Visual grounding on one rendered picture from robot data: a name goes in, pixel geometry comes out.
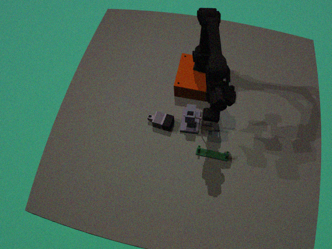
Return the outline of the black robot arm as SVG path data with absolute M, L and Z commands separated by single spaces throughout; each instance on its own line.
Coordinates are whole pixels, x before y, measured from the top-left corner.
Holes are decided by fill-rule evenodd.
M 211 109 L 221 112 L 236 102 L 234 86 L 229 86 L 230 69 L 221 49 L 221 15 L 216 8 L 199 8 L 197 17 L 202 27 L 199 45 L 192 51 L 193 70 L 206 73 Z

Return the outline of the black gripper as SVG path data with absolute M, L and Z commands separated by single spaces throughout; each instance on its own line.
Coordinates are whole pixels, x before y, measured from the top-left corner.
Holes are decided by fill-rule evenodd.
M 205 101 L 210 104 L 209 93 L 208 92 L 209 91 L 206 88 L 206 98 L 205 98 Z M 208 108 L 208 107 L 206 107 L 206 108 L 203 109 L 202 119 L 204 121 L 219 122 L 219 117 L 220 117 L 220 112 L 213 111 L 211 108 Z

